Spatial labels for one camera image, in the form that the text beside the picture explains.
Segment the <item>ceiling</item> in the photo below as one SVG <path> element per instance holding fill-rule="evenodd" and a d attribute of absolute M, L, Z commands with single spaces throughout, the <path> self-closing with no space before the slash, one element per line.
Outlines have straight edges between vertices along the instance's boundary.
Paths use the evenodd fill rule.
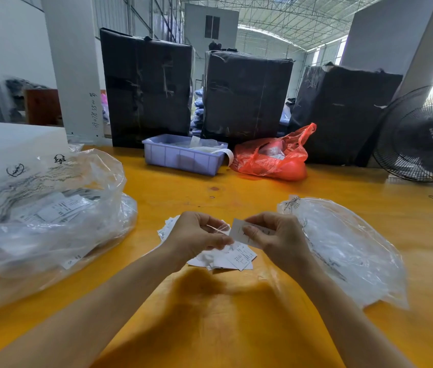
<path fill-rule="evenodd" d="M 239 23 L 310 50 L 348 34 L 354 13 L 379 0 L 181 0 L 239 12 Z"/>

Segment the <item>right hand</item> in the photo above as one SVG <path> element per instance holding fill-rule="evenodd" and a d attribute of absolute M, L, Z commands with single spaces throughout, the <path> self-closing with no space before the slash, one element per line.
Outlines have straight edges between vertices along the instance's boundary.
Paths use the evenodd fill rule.
<path fill-rule="evenodd" d="M 244 233 L 260 245 L 264 253 L 284 272 L 296 272 L 316 264 L 303 228 L 295 216 L 264 212 L 245 221 L 276 231 L 274 235 L 266 235 L 254 226 L 243 227 Z"/>

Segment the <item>fan guard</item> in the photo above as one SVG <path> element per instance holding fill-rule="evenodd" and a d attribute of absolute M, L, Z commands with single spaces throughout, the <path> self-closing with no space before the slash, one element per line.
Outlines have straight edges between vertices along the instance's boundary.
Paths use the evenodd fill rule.
<path fill-rule="evenodd" d="M 385 108 L 373 157 L 391 174 L 433 182 L 433 86 L 414 90 Z"/>

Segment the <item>wooden table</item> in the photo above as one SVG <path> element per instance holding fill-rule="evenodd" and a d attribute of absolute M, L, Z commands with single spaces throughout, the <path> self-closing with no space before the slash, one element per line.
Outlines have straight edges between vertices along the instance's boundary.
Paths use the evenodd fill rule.
<path fill-rule="evenodd" d="M 433 367 L 433 185 L 386 183 L 382 170 L 319 165 L 309 166 L 308 179 L 297 183 L 227 167 L 210 178 L 147 166 L 140 150 L 107 151 L 122 161 L 125 192 L 139 204 L 136 228 L 84 270 L 0 309 L 0 349 L 155 247 L 168 217 L 200 210 L 231 222 L 275 210 L 289 194 L 298 194 L 344 205 L 401 251 L 410 310 L 379 302 L 366 313 L 417 366 Z M 257 253 L 253 271 L 185 266 L 167 278 L 94 366 L 343 366 L 304 292 Z"/>

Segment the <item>blue plastic crate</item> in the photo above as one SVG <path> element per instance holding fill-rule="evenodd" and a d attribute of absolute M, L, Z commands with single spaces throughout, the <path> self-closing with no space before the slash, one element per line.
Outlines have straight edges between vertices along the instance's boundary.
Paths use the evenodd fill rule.
<path fill-rule="evenodd" d="M 147 138 L 142 141 L 145 146 L 145 162 L 207 176 L 217 174 L 225 158 L 225 153 L 209 154 L 172 145 L 184 141 L 191 141 L 191 137 L 161 134 Z M 228 144 L 224 142 L 219 142 L 219 145 L 224 145 L 224 148 L 228 147 Z"/>

